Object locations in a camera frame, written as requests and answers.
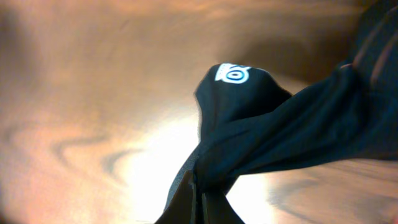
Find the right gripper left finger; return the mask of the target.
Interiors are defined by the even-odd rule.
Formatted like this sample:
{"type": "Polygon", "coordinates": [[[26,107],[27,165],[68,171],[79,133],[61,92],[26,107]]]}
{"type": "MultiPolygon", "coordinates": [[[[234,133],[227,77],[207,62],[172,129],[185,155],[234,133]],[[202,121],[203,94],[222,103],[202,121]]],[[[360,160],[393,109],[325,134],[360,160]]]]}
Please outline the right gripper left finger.
{"type": "Polygon", "coordinates": [[[193,181],[193,167],[198,158],[194,149],[181,166],[170,186],[164,212],[155,224],[195,223],[196,189],[193,181]]]}

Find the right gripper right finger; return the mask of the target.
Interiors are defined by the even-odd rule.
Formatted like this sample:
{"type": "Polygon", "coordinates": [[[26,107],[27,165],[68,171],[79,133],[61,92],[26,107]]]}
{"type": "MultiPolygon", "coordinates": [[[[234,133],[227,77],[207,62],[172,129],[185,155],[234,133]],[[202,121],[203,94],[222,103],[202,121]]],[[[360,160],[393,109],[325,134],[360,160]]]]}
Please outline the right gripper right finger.
{"type": "Polygon", "coordinates": [[[222,190],[207,190],[202,193],[201,200],[204,224],[244,224],[222,190]]]}

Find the black orange-patterned jersey shirt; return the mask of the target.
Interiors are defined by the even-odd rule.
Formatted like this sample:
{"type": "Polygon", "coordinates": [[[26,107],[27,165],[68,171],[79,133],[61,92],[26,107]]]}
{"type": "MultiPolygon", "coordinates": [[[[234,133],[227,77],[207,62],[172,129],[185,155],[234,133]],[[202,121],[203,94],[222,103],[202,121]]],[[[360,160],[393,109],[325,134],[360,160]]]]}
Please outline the black orange-patterned jersey shirt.
{"type": "Polygon", "coordinates": [[[181,168],[200,191],[244,174],[397,159],[397,2],[296,10],[197,88],[200,143],[181,168]]]}

